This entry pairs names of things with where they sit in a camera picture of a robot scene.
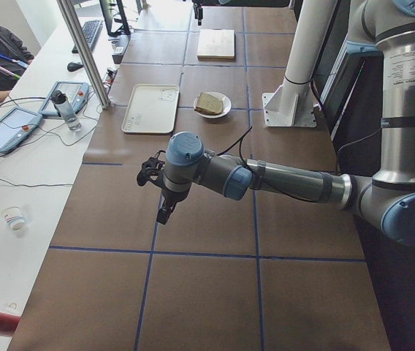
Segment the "far teach pendant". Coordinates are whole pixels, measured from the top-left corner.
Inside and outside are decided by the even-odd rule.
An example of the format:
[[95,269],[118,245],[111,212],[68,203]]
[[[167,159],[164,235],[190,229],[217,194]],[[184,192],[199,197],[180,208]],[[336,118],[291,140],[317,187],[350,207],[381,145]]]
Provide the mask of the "far teach pendant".
[[51,102],[52,94],[56,90],[66,95],[73,111],[78,113],[88,100],[90,86],[86,82],[56,81],[38,111],[44,118],[60,119]]

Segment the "black power strip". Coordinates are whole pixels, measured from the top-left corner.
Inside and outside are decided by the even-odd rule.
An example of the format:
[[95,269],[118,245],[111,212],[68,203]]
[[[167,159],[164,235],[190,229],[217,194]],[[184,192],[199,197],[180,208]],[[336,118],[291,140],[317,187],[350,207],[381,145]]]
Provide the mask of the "black power strip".
[[114,64],[120,64],[122,62],[130,39],[130,35],[122,34],[110,40],[113,49],[112,58]]

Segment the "aluminium frame post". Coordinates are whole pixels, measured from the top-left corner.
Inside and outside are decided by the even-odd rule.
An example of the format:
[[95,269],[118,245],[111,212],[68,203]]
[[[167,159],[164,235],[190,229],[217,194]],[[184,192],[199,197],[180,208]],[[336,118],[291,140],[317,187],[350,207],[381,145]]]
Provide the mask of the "aluminium frame post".
[[74,5],[69,0],[57,0],[58,8],[61,11],[64,22],[69,29],[75,46],[84,65],[86,74],[91,82],[94,92],[98,97],[99,103],[103,110],[110,107],[111,102],[108,93],[102,82],[99,70],[97,68],[91,49],[85,39],[80,21],[76,15]]

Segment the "teach pendant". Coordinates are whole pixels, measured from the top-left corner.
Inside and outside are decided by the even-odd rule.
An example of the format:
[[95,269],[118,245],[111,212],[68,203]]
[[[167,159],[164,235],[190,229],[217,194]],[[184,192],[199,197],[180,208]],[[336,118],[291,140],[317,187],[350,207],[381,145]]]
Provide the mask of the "teach pendant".
[[14,107],[0,119],[0,153],[17,148],[41,124],[42,115]]
[[60,119],[51,102],[52,94],[56,90],[66,95],[73,111],[78,113],[88,100],[90,86],[86,82],[56,81],[38,111],[44,118]]

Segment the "wooden cutting board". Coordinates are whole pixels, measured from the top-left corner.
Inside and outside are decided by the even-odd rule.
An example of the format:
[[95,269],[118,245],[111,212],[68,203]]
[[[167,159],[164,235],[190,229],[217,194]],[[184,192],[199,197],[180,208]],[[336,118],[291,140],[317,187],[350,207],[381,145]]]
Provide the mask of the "wooden cutting board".
[[197,58],[233,59],[235,57],[235,31],[231,29],[201,29]]

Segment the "near teach pendant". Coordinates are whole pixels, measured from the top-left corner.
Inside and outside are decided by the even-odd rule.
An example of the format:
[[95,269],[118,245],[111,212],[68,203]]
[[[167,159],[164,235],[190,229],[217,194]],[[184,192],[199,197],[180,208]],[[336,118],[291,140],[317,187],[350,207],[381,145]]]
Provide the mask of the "near teach pendant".
[[0,119],[0,153],[17,148],[41,124],[42,115],[14,107]]

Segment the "white pole base plate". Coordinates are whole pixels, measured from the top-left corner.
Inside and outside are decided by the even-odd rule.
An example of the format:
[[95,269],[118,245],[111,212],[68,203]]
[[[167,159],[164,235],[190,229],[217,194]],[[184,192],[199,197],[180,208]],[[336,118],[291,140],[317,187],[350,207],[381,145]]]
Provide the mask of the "white pole base plate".
[[310,84],[281,84],[272,93],[262,94],[266,127],[306,127],[317,125],[313,113],[313,94]]

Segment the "clear water bottle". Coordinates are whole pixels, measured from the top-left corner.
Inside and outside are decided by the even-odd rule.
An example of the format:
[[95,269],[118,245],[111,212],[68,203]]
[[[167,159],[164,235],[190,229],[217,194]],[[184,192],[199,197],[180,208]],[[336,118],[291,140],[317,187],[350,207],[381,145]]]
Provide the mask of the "clear water bottle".
[[57,111],[57,114],[62,117],[65,124],[71,131],[77,131],[81,128],[81,123],[77,118],[75,111],[69,103],[69,100],[65,93],[60,90],[55,90],[51,96],[50,100],[53,103],[54,108]]

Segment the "white round plate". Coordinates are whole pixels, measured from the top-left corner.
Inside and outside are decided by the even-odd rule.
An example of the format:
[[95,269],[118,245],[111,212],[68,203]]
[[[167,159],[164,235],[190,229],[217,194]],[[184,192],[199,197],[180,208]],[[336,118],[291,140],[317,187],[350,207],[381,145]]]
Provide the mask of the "white round plate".
[[196,106],[197,106],[199,97],[196,97],[193,101],[193,109],[198,115],[204,118],[221,118],[221,117],[224,117],[231,110],[232,103],[231,103],[230,98],[227,95],[222,94],[221,92],[217,92],[217,91],[209,91],[207,94],[220,100],[223,109],[219,114],[215,114],[215,115],[209,115],[201,111],[198,111],[196,110]]

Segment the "black monitor stand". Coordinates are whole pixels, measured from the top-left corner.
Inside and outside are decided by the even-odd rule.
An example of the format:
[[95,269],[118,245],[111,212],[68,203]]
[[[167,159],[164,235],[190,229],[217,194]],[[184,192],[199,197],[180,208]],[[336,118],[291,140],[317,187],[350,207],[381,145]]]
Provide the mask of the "black monitor stand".
[[121,0],[100,0],[106,32],[110,37],[130,35],[131,29]]

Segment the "bread slice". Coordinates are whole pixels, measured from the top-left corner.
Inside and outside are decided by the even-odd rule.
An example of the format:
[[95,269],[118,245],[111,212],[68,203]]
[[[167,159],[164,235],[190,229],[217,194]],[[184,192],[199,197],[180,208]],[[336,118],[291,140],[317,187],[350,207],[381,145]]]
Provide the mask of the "bread slice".
[[222,113],[223,102],[211,94],[201,93],[196,100],[194,110],[209,116],[216,116]]

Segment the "black keyboard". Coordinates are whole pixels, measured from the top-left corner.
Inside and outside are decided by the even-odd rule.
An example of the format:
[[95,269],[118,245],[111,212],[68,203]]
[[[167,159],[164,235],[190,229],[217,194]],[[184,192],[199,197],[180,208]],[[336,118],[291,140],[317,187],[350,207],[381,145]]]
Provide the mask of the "black keyboard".
[[102,26],[103,20],[88,20],[82,25],[82,31],[91,52],[94,51]]

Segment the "paper cup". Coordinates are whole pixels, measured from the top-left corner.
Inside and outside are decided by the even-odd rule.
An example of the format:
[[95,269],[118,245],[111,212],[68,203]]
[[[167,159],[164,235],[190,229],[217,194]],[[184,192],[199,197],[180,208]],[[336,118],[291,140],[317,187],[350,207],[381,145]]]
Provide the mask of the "paper cup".
[[21,209],[17,206],[10,206],[1,212],[4,221],[9,225],[11,230],[20,230],[26,224],[25,217]]

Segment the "black computer mouse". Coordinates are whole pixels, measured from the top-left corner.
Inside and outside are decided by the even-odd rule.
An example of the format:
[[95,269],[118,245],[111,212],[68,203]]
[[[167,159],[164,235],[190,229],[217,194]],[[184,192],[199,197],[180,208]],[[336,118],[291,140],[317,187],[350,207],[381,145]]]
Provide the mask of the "black computer mouse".
[[69,71],[69,72],[75,72],[75,71],[77,71],[77,70],[79,70],[79,69],[81,69],[81,68],[83,68],[83,64],[82,63],[80,63],[80,62],[69,62],[68,64],[67,64],[67,70]]

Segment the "cream bear tray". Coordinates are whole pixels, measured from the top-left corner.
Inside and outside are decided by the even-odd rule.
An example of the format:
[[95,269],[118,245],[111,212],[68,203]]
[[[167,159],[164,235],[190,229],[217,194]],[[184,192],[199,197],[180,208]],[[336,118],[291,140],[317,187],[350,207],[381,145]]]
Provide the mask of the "cream bear tray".
[[137,84],[132,90],[121,131],[168,135],[175,127],[180,88],[174,84]]

